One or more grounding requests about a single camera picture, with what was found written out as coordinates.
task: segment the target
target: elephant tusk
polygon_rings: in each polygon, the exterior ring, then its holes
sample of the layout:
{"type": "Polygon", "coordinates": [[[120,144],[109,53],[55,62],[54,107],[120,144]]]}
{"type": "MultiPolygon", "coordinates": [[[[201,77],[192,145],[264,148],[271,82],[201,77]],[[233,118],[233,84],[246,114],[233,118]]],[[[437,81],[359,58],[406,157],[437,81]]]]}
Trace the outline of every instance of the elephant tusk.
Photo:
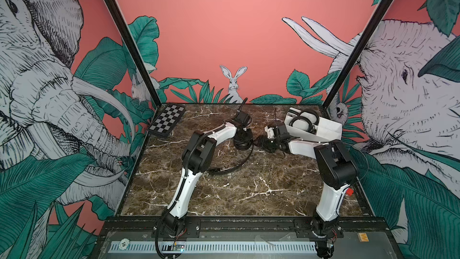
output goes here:
{"type": "Polygon", "coordinates": [[[55,140],[51,129],[45,122],[35,123],[27,127],[27,131],[37,146],[49,159],[59,159],[67,154],[55,140]]]}
{"type": "Polygon", "coordinates": [[[96,99],[103,100],[107,103],[110,103],[112,106],[116,107],[123,114],[123,116],[128,120],[129,127],[131,128],[131,134],[132,134],[131,142],[134,140],[134,136],[136,133],[134,130],[134,123],[132,121],[131,115],[129,114],[128,110],[120,101],[118,101],[115,97],[113,97],[106,91],[78,77],[74,77],[72,80],[72,90],[75,91],[76,94],[93,96],[96,99]]]}
{"type": "Polygon", "coordinates": [[[86,187],[99,187],[117,181],[118,178],[122,176],[124,172],[125,171],[122,170],[115,175],[106,177],[101,175],[95,175],[85,170],[82,174],[78,175],[77,178],[75,178],[74,182],[86,187]]]}

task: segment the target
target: brown marble tabletop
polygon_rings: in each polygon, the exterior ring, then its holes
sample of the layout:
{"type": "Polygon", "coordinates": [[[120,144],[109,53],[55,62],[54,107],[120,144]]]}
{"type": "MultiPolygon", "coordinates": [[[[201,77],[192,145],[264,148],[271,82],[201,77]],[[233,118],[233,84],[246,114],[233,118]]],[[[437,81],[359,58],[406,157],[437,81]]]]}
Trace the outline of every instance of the brown marble tabletop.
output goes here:
{"type": "MultiPolygon", "coordinates": [[[[168,138],[151,136],[136,170],[121,215],[158,216],[170,203],[182,170],[181,155],[195,130],[208,131],[230,120],[237,105],[186,105],[186,113],[168,138]]],[[[252,105],[254,138],[276,117],[283,121],[289,106],[252,105]]],[[[211,167],[232,167],[250,150],[238,151],[232,139],[215,149],[211,167]]],[[[189,203],[189,215],[312,216],[322,192],[316,160],[281,151],[268,153],[254,147],[251,158],[238,171],[223,176],[205,173],[189,203]]],[[[345,196],[341,216],[361,216],[355,195],[345,196]]]]}

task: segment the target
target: black metal frame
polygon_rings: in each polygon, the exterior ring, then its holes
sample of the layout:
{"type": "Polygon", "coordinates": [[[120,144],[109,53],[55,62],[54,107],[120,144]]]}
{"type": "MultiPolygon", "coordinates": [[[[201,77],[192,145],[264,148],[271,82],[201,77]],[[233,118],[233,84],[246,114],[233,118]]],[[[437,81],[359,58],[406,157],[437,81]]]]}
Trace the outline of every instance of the black metal frame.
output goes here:
{"type": "Polygon", "coordinates": [[[322,105],[323,107],[325,107],[325,109],[329,108],[329,105],[334,99],[334,96],[339,91],[340,87],[342,86],[343,82],[348,76],[348,73],[350,73],[351,69],[355,65],[356,61],[358,60],[359,55],[361,55],[361,52],[364,50],[366,44],[371,39],[372,35],[377,29],[377,26],[380,24],[380,21],[382,20],[383,16],[387,12],[392,2],[393,0],[381,0],[380,3],[377,5],[374,11],[374,14],[372,14],[372,17],[369,20],[369,23],[367,24],[366,28],[362,32],[362,35],[359,38],[358,42],[356,43],[355,48],[353,49],[350,56],[348,57],[348,60],[346,64],[344,65],[344,67],[342,68],[342,71],[340,72],[339,77],[335,81],[331,91],[329,92],[328,96],[324,100],[322,105]]]}
{"type": "MultiPolygon", "coordinates": [[[[305,216],[190,216],[190,224],[198,226],[201,232],[296,232],[297,238],[308,238],[307,228],[312,217],[305,216]]],[[[89,259],[98,258],[109,232],[114,231],[153,231],[160,216],[109,217],[96,240],[89,259]]],[[[383,218],[379,217],[341,217],[340,233],[343,232],[383,232],[386,234],[398,259],[403,259],[393,234],[383,218]]],[[[196,237],[196,228],[191,228],[189,236],[196,237]]]]}
{"type": "Polygon", "coordinates": [[[126,47],[128,48],[128,51],[131,54],[132,59],[134,60],[136,68],[139,70],[139,73],[141,74],[144,83],[147,85],[147,89],[149,90],[150,96],[152,96],[153,102],[157,109],[159,106],[161,106],[161,100],[158,97],[155,88],[153,87],[152,81],[150,80],[150,75],[147,73],[147,70],[144,66],[144,61],[142,60],[138,47],[134,42],[133,37],[131,36],[129,27],[124,20],[123,14],[118,8],[116,0],[104,1],[107,5],[107,8],[109,9],[110,14],[112,15],[112,18],[116,26],[118,27],[118,31],[120,32],[121,38],[126,44],[126,47]]]}

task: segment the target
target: chessboard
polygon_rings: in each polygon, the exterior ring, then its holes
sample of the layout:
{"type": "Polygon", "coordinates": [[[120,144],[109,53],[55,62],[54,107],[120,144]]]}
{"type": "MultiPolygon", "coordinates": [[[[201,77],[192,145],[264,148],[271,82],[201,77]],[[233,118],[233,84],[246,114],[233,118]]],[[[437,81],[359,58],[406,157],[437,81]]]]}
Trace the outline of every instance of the chessboard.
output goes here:
{"type": "Polygon", "coordinates": [[[149,127],[149,133],[166,138],[185,113],[185,106],[169,103],[149,127]]]}

